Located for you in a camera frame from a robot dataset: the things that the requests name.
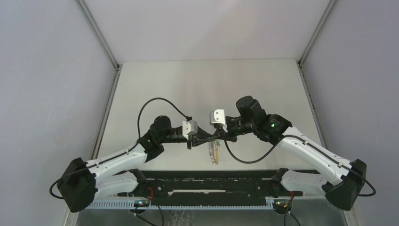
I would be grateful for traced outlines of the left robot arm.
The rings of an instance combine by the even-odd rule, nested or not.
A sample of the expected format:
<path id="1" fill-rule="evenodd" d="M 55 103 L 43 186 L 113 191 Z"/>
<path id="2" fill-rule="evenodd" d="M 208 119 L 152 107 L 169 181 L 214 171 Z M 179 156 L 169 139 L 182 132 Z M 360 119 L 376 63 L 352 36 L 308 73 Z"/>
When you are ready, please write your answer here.
<path id="1" fill-rule="evenodd" d="M 70 212 L 79 212 L 95 199 L 118 193 L 142 196 L 147 183 L 131 172 L 134 166 L 149 162 L 164 152 L 164 143 L 186 143 L 192 146 L 216 138 L 200 129 L 193 120 L 173 128 L 167 116 L 157 117 L 149 130 L 136 143 L 103 158 L 72 160 L 56 182 Z"/>

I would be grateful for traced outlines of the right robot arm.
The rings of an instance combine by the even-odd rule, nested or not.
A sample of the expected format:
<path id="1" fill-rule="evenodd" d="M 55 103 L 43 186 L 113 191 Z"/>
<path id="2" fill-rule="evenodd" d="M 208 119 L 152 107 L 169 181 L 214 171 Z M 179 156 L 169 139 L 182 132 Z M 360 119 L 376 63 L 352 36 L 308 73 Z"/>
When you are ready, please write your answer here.
<path id="1" fill-rule="evenodd" d="M 223 109 L 210 113 L 210 124 L 221 131 L 222 139 L 235 142 L 238 136 L 252 133 L 272 148 L 260 157 L 264 159 L 276 147 L 282 148 L 308 163 L 318 173 L 300 173 L 281 168 L 273 178 L 272 191 L 278 196 L 287 192 L 302 192 L 325 198 L 335 207 L 349 211 L 356 199 L 363 196 L 367 164 L 343 158 L 312 141 L 297 127 L 278 114 L 268 114 L 252 96 L 236 102 L 240 115 L 226 116 Z"/>

